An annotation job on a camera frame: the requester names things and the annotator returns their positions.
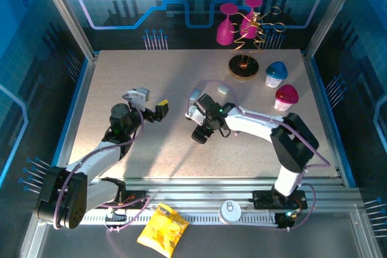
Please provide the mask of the black controller board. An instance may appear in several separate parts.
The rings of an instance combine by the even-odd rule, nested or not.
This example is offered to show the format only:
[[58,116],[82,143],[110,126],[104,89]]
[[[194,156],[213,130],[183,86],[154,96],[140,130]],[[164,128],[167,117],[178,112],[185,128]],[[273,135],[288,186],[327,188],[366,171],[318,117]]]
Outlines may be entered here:
[[302,213],[302,210],[290,210],[284,213],[275,213],[275,224],[278,229],[287,229],[293,227],[298,215]]

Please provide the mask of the aluminium side rail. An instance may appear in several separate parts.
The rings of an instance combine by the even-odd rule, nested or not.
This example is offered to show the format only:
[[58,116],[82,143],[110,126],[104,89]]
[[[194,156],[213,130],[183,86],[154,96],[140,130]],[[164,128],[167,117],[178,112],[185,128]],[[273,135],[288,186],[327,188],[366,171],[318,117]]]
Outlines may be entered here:
[[[97,59],[98,57],[95,57],[91,61],[85,60],[82,65],[59,142],[50,163],[51,166],[65,166],[70,160]],[[17,258],[37,258],[46,227],[46,222],[42,222],[35,215],[31,216]]]
[[314,59],[304,59],[304,64],[311,82],[313,94],[317,101],[317,108],[322,119],[325,136],[335,163],[335,168],[340,173],[343,187],[354,190],[358,198],[358,201],[350,203],[349,208],[344,211],[349,216],[351,222],[350,229],[354,233],[355,245],[359,249],[361,258],[383,258],[368,215],[363,207],[360,190],[356,187],[316,62]]

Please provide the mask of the white cup with pink lid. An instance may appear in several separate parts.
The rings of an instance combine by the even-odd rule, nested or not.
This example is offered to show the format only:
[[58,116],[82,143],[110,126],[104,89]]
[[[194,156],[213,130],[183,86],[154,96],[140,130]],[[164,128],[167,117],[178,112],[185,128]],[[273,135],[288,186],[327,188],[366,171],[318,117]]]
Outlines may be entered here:
[[277,111],[287,111],[299,101],[299,94],[293,85],[281,86],[275,94],[274,108]]

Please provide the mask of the white cup with blue lid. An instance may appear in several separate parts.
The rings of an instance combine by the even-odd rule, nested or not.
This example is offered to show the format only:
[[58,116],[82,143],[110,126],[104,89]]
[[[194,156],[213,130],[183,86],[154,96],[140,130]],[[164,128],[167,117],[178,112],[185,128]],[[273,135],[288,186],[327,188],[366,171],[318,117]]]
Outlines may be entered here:
[[281,61],[273,62],[266,69],[265,85],[269,88],[277,88],[288,77],[288,70]]

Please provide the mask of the pink wine glass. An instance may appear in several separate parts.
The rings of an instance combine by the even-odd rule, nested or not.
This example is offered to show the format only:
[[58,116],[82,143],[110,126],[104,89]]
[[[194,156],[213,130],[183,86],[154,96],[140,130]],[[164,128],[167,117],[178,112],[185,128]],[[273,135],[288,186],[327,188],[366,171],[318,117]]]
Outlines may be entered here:
[[230,16],[237,14],[238,7],[233,3],[224,3],[220,6],[220,11],[226,16],[226,18],[217,28],[216,41],[220,45],[227,46],[233,42],[234,38],[234,28],[233,23],[230,20]]
[[246,5],[250,8],[250,11],[244,16],[240,25],[240,35],[245,39],[253,39],[256,36],[256,13],[255,8],[262,5],[263,0],[246,0]]

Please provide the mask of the aluminium frame rail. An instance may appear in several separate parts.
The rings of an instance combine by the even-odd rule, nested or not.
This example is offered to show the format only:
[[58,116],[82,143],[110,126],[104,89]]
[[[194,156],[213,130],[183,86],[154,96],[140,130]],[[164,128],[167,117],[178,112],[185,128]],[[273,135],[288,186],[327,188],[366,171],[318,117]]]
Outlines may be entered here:
[[[173,208],[181,216],[188,213],[217,213],[221,204],[233,200],[241,207],[243,213],[275,214],[290,210],[255,210],[252,192],[270,190],[274,180],[268,179],[127,179],[129,190],[144,190],[150,197],[150,203],[139,210],[135,209],[92,209],[86,215],[106,214],[134,215],[134,225],[145,225],[149,222],[159,203]],[[350,203],[358,201],[354,190],[345,189],[341,178],[311,177],[305,178],[298,188],[305,192],[308,208],[301,209],[301,214],[344,213]]]

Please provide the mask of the aluminium frame post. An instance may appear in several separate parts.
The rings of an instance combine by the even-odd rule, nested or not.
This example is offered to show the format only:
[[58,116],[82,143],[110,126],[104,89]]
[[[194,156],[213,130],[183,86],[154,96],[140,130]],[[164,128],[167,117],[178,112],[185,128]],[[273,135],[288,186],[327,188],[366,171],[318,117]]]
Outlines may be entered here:
[[67,27],[69,28],[73,38],[77,42],[78,46],[82,50],[82,53],[87,58],[88,61],[94,62],[96,60],[94,50],[81,27],[80,22],[76,18],[73,9],[69,5],[67,0],[52,0],[58,9],[62,19],[65,21]]
[[341,11],[346,0],[331,0],[325,14],[314,32],[305,52],[305,59],[310,60],[316,54],[324,37],[329,32],[335,18]]

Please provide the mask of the yellow snack bag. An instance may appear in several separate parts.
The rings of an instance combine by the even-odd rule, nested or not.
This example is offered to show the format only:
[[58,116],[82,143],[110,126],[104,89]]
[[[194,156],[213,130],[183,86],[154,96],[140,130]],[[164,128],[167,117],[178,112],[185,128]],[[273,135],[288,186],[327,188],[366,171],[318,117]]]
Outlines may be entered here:
[[189,222],[173,208],[159,203],[137,238],[137,243],[155,250],[165,258],[172,258],[177,243],[188,226]]

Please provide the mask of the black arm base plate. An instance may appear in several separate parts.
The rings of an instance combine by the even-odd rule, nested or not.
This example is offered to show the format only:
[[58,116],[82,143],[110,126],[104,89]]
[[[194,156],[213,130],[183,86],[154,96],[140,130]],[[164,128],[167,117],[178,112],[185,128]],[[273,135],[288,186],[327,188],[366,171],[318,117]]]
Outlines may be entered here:
[[125,209],[125,210],[139,210],[141,209],[146,202],[145,196],[147,191],[144,190],[130,190],[126,192],[125,199],[122,202],[108,202],[106,204],[100,205],[97,208],[113,208],[113,209]]
[[284,197],[271,190],[256,190],[252,192],[252,199],[255,210],[296,210],[307,209],[308,204],[305,192],[296,190],[290,196]]

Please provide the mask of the white tin can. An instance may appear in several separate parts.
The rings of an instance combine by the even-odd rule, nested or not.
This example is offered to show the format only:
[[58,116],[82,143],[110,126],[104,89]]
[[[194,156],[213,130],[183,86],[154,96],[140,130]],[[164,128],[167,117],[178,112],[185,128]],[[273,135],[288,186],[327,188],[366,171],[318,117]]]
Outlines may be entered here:
[[241,218],[241,213],[240,205],[233,200],[224,201],[218,210],[220,221],[226,225],[237,223]]

